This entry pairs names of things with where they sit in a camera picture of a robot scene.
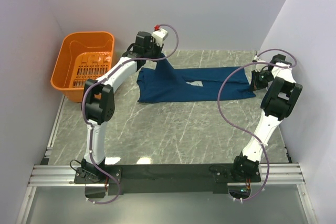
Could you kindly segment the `blue mickey mouse t-shirt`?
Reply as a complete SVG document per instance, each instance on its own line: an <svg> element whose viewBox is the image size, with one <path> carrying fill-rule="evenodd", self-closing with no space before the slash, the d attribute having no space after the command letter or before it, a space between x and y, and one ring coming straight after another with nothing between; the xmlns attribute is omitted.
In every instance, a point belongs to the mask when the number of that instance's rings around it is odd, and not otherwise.
<svg viewBox="0 0 336 224"><path fill-rule="evenodd" d="M216 101L224 80L238 67L175 69L168 60L139 72L140 103Z"/></svg>

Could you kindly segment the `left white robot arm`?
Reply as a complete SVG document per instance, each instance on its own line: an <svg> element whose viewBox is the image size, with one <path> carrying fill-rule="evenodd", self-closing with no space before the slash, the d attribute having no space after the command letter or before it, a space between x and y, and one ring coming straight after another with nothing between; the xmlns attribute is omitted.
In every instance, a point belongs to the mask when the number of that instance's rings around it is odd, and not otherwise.
<svg viewBox="0 0 336 224"><path fill-rule="evenodd" d="M91 182L104 179L104 140L107 122L115 111L114 93L132 74L136 73L147 60L163 57L163 42L168 31L160 28L152 33L138 32L135 42L124 52L118 63L96 80L85 82L82 99L82 115L87 124L87 147L81 168Z"/></svg>

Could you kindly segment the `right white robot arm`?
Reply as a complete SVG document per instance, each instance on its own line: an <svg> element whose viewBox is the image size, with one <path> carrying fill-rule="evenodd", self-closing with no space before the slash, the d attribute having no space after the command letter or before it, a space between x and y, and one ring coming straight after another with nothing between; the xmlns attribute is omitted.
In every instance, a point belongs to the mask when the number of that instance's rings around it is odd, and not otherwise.
<svg viewBox="0 0 336 224"><path fill-rule="evenodd" d="M263 146L268 144L273 132L293 111L303 86L292 76L291 63L286 56L277 54L272 57L271 65L256 66L251 72L250 90L263 88L267 92L261 102L260 121L249 143L234 159L230 175L235 181L249 180L259 175L259 163Z"/></svg>

